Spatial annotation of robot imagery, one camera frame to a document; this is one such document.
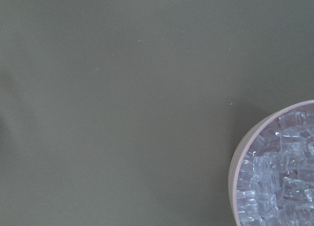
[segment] bowl rim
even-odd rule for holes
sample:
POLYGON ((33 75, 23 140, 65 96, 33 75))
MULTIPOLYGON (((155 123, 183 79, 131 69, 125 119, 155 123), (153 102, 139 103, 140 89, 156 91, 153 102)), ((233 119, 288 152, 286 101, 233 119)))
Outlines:
POLYGON ((238 174, 240 171, 240 166, 242 164, 242 160, 244 158, 245 153, 249 149, 250 145, 256 138, 256 136, 274 119, 278 118, 282 114, 289 112, 291 110, 294 110, 296 108, 314 104, 314 100, 309 100, 305 102, 300 102, 294 105, 291 105, 289 107, 286 107, 278 112, 275 112, 262 121, 260 121, 258 124, 256 124, 253 128, 249 130, 249 132, 242 138, 239 145, 237 146, 231 163, 229 167, 229 174, 228 174, 228 191, 229 191, 229 200, 230 205, 232 209, 232 213, 235 218, 235 222, 237 226, 241 226, 240 219, 237 213, 237 205, 236 205, 236 184, 238 179, 238 174))

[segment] gray surface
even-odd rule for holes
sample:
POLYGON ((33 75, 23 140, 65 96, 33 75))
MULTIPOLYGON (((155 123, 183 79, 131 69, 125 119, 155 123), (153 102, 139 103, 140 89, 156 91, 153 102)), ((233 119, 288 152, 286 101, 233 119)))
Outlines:
POLYGON ((0 225, 234 226, 238 142, 314 98, 313 2, 0 0, 0 225))

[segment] pink rim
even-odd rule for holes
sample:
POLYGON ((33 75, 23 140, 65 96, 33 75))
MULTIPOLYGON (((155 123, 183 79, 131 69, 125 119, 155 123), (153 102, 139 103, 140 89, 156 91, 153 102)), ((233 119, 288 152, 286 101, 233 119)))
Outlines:
POLYGON ((231 209, 235 218, 235 222, 237 226, 241 226, 239 216, 237 214, 237 206, 236 206, 236 183, 237 177, 240 170, 240 166, 242 160, 244 158, 245 153, 247 152, 248 148, 250 147, 253 140, 256 136, 274 119, 279 117, 280 115, 289 112, 293 109, 300 108, 302 106, 314 104, 314 100, 301 102, 294 104, 290 107, 284 108, 281 111, 278 111, 267 118, 263 119, 257 125, 255 125, 241 140, 239 145, 237 146, 235 153, 232 157, 230 168, 229 168, 229 176, 228 176, 228 190, 229 190, 229 200, 231 204, 231 209))

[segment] container filled with clear pieces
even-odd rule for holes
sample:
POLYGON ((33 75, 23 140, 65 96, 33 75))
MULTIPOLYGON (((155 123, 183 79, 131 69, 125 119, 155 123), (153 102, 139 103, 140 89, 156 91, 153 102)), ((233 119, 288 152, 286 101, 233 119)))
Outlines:
POLYGON ((314 111, 285 113, 257 135, 236 205, 242 226, 314 226, 314 111))

